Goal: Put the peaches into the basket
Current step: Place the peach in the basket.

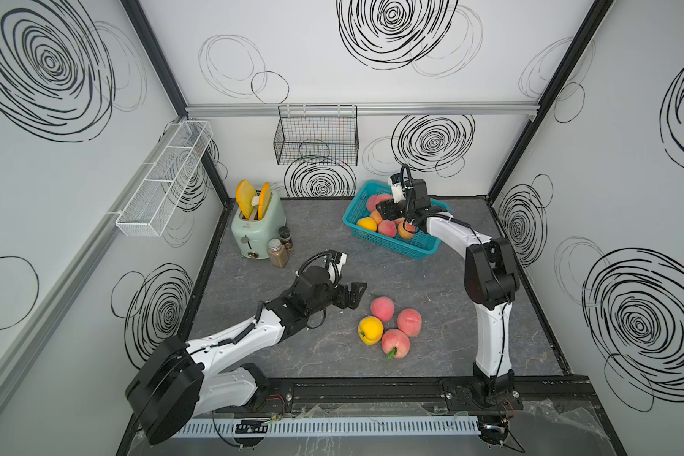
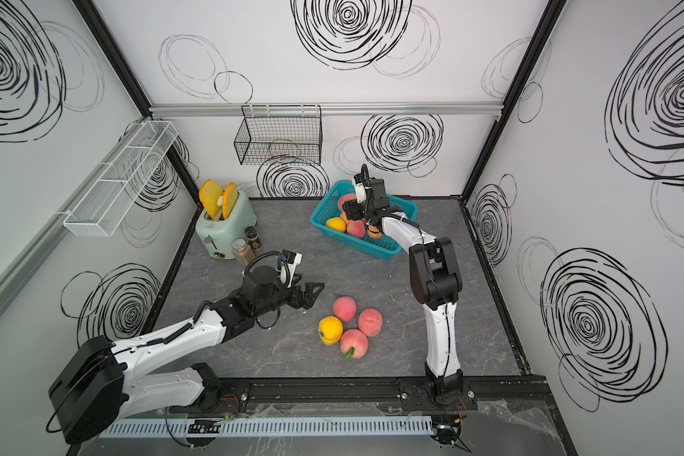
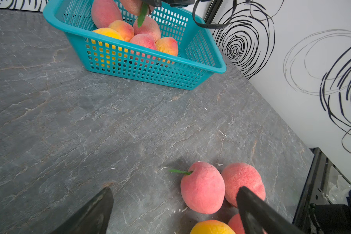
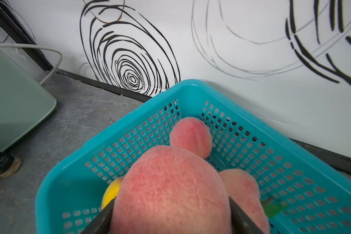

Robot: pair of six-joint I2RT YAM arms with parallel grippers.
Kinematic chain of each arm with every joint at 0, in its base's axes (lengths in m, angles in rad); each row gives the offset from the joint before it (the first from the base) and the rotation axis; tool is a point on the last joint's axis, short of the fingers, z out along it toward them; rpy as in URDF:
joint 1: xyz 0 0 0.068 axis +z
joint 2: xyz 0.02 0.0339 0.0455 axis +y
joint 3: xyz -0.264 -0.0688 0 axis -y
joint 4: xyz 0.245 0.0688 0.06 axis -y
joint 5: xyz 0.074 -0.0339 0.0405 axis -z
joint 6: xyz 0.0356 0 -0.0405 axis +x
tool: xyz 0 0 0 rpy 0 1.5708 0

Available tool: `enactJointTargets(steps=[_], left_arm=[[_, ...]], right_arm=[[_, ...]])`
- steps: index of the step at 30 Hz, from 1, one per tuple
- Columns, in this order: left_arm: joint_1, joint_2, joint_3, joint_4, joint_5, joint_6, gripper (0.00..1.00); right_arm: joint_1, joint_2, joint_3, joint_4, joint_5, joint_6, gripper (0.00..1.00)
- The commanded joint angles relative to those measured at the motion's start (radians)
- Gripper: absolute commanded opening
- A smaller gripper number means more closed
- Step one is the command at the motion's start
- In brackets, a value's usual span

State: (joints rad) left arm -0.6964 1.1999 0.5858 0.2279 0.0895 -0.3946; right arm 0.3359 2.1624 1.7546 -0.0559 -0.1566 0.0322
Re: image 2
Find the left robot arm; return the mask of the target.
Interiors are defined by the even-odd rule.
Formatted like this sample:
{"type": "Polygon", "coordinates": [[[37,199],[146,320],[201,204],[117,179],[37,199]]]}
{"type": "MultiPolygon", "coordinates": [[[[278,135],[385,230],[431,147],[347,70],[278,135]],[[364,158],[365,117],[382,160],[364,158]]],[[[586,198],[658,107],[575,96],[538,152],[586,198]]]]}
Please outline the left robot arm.
{"type": "Polygon", "coordinates": [[[244,274],[226,298],[205,301],[179,323],[143,336],[86,342],[49,388],[57,427],[70,446],[98,436],[116,421],[150,410],[186,407],[216,388],[214,372],[199,363],[163,374],[163,366],[240,336],[267,313],[284,306],[308,310],[324,289],[322,282],[300,283],[300,275],[269,266],[244,274]]]}

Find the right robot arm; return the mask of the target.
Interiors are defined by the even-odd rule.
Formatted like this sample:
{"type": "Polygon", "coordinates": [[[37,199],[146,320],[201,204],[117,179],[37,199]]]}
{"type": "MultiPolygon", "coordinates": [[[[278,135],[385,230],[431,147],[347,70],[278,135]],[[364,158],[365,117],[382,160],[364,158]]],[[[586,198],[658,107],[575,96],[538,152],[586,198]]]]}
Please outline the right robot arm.
{"type": "Polygon", "coordinates": [[[429,400],[441,402],[461,393],[464,380],[457,355],[455,314],[463,281],[452,241],[431,235],[408,218],[391,202],[385,182],[372,178],[366,166],[351,183],[355,199],[343,203],[347,217],[363,220],[408,254],[410,288],[425,314],[429,400]]]}

